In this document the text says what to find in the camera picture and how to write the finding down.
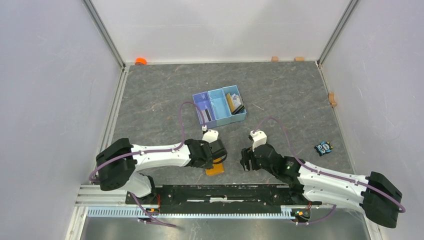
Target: robotic arm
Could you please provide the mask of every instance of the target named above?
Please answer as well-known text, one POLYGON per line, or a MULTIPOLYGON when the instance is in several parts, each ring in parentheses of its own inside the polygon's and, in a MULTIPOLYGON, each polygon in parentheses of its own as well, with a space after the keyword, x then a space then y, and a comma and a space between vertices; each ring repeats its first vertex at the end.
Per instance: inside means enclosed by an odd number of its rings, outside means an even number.
POLYGON ((227 155, 227 151, 216 130, 208 130, 202 140, 188 139, 180 145, 141 146, 130 144, 128 138, 121 138, 99 153, 97 166, 110 159, 128 154, 129 156, 114 161, 98 171, 100 189, 116 189, 134 193, 138 198, 152 193, 153 179, 138 173, 143 169, 178 166, 211 169, 214 159, 227 155))
POLYGON ((292 189, 290 197, 295 203, 306 200, 335 204, 363 213, 384 227, 396 227, 399 207, 371 189, 374 187, 400 203, 402 193, 384 175, 378 172, 371 172, 370 176, 347 174, 302 159, 303 164, 300 164, 294 157, 278 154, 267 143, 263 131, 252 131, 249 138, 253 141, 252 147, 241 151, 243 168, 248 171, 251 167, 253 170, 264 169, 288 184, 292 189))

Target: blue owl toy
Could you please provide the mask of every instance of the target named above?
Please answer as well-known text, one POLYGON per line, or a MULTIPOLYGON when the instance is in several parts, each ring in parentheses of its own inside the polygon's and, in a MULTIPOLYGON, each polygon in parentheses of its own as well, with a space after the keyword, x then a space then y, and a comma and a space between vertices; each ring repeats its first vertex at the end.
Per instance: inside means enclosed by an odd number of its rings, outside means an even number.
POLYGON ((324 154, 331 153, 333 146, 330 145, 329 141, 323 141, 320 144, 316 145, 314 148, 319 153, 319 156, 321 157, 324 154))

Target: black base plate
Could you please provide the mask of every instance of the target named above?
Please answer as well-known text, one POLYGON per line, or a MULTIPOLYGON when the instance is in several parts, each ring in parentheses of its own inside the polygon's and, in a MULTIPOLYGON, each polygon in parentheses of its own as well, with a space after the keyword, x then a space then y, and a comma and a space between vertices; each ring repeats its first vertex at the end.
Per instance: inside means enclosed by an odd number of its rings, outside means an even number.
MULTIPOLYGON (((280 184, 157 185, 163 214, 263 214, 281 213, 281 205, 307 205, 294 202, 290 188, 280 184), (210 202, 211 198, 238 200, 210 202)), ((158 204, 158 198, 139 198, 141 204, 158 204)), ((126 204, 136 204, 131 196, 126 204)))

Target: divided storage tray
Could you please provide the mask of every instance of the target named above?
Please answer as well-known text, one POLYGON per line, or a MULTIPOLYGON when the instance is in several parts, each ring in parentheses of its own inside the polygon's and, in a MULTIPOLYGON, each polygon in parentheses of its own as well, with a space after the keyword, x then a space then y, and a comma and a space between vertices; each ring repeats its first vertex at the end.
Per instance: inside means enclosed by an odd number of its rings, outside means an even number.
MULTIPOLYGON (((243 121, 245 119, 247 113, 246 109, 240 113, 231 114, 226 94, 236 94, 243 99, 236 85, 204 91, 193 95, 194 103, 197 104, 202 111, 208 129, 243 121)), ((202 117, 198 110, 197 115, 200 125, 202 125, 202 117)))

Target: white wall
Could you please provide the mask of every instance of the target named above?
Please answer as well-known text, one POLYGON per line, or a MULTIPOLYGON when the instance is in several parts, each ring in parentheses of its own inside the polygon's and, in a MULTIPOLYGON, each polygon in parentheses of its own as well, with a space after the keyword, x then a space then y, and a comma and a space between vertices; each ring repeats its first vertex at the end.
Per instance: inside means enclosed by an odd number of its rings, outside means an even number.
POLYGON ((119 68, 79 0, 0 14, 0 239, 64 239, 119 68))
POLYGON ((423 239, 424 1, 358 4, 323 65, 360 174, 381 172, 406 213, 384 239, 423 239))
POLYGON ((349 0, 93 0, 124 61, 316 60, 349 0))

